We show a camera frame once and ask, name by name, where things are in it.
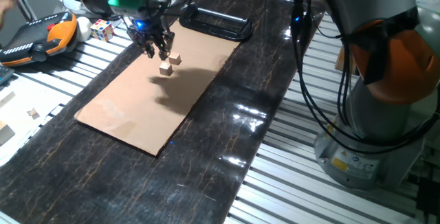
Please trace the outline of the person hand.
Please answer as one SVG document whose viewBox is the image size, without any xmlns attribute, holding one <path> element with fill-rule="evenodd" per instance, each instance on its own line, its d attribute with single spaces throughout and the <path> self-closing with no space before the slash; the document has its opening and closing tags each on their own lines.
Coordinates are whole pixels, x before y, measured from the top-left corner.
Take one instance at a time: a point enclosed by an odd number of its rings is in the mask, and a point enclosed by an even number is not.
<svg viewBox="0 0 440 224">
<path fill-rule="evenodd" d="M 0 28 L 3 27 L 6 12 L 13 7 L 14 0 L 0 0 Z"/>
</svg>

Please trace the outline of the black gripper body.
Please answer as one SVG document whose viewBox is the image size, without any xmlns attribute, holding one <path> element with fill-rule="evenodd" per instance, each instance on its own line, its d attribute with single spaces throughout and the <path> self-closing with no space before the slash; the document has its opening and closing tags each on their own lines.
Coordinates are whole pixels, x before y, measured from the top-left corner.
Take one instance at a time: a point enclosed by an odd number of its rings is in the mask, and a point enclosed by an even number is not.
<svg viewBox="0 0 440 224">
<path fill-rule="evenodd" d="M 127 34 L 133 42 L 144 47 L 145 42 L 160 45 L 164 34 L 172 33 L 167 18 L 135 19 L 129 17 L 131 24 L 128 26 Z"/>
</svg>

